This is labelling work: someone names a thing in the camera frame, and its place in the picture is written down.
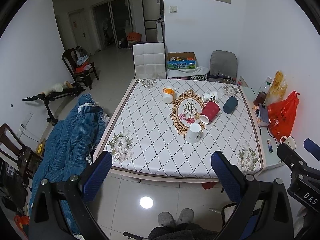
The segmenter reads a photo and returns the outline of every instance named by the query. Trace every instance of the diamond pattern tablecloth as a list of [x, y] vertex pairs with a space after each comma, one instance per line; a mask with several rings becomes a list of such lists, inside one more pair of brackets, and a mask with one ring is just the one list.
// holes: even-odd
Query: diamond pattern tablecloth
[[[162, 102], [162, 90], [171, 86], [178, 96], [192, 89], [198, 95], [216, 90], [220, 99], [220, 112], [205, 125], [201, 140], [195, 145], [187, 144], [179, 135], [171, 119], [172, 104]], [[225, 86], [234, 87], [239, 104], [233, 114], [225, 114], [223, 105], [228, 100]], [[211, 168], [211, 154], [220, 150], [231, 164], [238, 165], [244, 173], [256, 173], [262, 168], [261, 150], [248, 109], [236, 85], [193, 80], [160, 79], [155, 87], [148, 89], [136, 80], [132, 92], [124, 102], [121, 112], [115, 113], [109, 129], [106, 150], [114, 135], [127, 128], [132, 138], [133, 154], [122, 163], [113, 156], [113, 167], [143, 173], [186, 178], [215, 178]], [[245, 154], [241, 162], [239, 154], [255, 152], [254, 159]]]

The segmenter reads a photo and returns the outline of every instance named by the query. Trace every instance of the red plastic bag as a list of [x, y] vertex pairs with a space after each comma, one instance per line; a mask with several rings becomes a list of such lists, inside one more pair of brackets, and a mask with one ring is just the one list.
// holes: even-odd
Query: red plastic bag
[[292, 91], [286, 100], [268, 106], [270, 118], [269, 130], [280, 141], [282, 136], [290, 136], [294, 120], [296, 119], [299, 93]]

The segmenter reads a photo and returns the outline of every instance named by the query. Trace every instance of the dark wooden chair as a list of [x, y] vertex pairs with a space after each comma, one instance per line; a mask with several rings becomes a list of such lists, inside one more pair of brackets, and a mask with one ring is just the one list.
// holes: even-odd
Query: dark wooden chair
[[84, 85], [86, 87], [89, 87], [89, 89], [92, 89], [92, 79], [90, 77], [90, 73], [94, 73], [94, 75], [96, 76], [97, 80], [99, 80], [99, 77], [97, 75], [97, 71], [94, 67], [94, 62], [91, 62], [91, 68], [88, 70], [85, 70], [81, 73], [76, 73], [76, 68], [79, 67], [77, 65], [77, 61], [78, 61], [78, 56], [76, 53], [75, 49], [67, 49], [63, 54], [62, 54], [62, 60], [65, 63], [66, 67], [68, 68], [70, 74], [72, 75], [73, 79], [75, 82], [79, 82], [79, 80], [77, 80], [77, 77], [79, 77], [81, 79], [81, 81], [84, 83]]
[[[14, 144], [6, 135], [6, 132], [9, 131], [16, 142], [21, 146], [19, 149], [16, 144]], [[3, 144], [7, 147], [7, 149], [15, 154], [18, 160], [14, 159], [12, 155], [9, 155], [8, 152], [5, 152], [3, 149], [0, 148], [0, 152], [15, 162], [19, 168], [19, 175], [22, 179], [22, 185], [27, 187], [29, 180], [28, 178], [33, 178], [34, 173], [36, 172], [37, 166], [35, 165], [36, 162], [42, 161], [42, 158], [37, 155], [34, 151], [31, 150], [30, 147], [26, 146], [18, 139], [15, 133], [11, 130], [11, 128], [4, 123], [0, 127], [0, 144]]]

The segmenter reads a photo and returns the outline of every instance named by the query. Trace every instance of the white wall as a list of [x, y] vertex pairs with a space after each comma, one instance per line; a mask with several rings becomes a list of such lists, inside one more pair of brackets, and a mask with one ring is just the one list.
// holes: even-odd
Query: white wall
[[[63, 38], [66, 42], [66, 46], [69, 48], [75, 48], [76, 42], [73, 37], [72, 29], [69, 22], [68, 13], [70, 11], [84, 8], [85, 16], [89, 28], [89, 50], [93, 54], [97, 49], [101, 49], [92, 14], [92, 6], [97, 5], [106, 0], [53, 0], [55, 15], [60, 16], [61, 28], [63, 29]], [[134, 29], [136, 32], [142, 34], [142, 40], [146, 40], [142, 0], [130, 0], [132, 20]]]
[[[311, 138], [320, 145], [320, 107], [318, 99], [320, 76], [320, 37], [316, 29], [294, 0], [246, 0], [241, 49], [238, 55], [238, 76], [249, 86], [258, 88], [267, 76], [282, 70], [288, 82], [287, 95], [296, 90], [300, 104], [292, 136], [295, 150], [308, 165], [319, 169], [320, 164], [303, 148]], [[266, 172], [261, 178], [272, 181], [281, 178], [290, 185], [290, 170], [284, 166]], [[300, 206], [292, 200], [295, 214]]]
[[[239, 54], [245, 0], [164, 0], [167, 52], [194, 52], [200, 66], [210, 67], [215, 50]], [[169, 13], [178, 6], [178, 13]]]
[[[61, 60], [63, 51], [52, 0], [28, 0], [0, 38], [0, 125], [7, 123], [17, 133], [20, 123], [33, 112], [27, 130], [34, 136], [25, 133], [41, 138], [48, 125], [44, 103], [26, 103], [22, 99], [72, 79]], [[50, 104], [53, 113], [61, 100]], [[37, 145], [24, 135], [21, 140], [32, 148]]]

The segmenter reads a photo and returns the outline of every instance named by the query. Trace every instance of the blue blanket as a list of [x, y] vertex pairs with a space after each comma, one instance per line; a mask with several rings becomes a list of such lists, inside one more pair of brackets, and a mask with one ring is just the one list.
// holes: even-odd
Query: blue blanket
[[[87, 166], [86, 156], [100, 142], [106, 129], [103, 109], [84, 106], [78, 113], [79, 106], [85, 103], [94, 104], [90, 94], [80, 96], [66, 119], [59, 121], [49, 135], [43, 161], [33, 177], [30, 207], [42, 179], [59, 182], [66, 181], [73, 174], [80, 175]], [[61, 201], [61, 206], [70, 229], [79, 234], [67, 202]]]

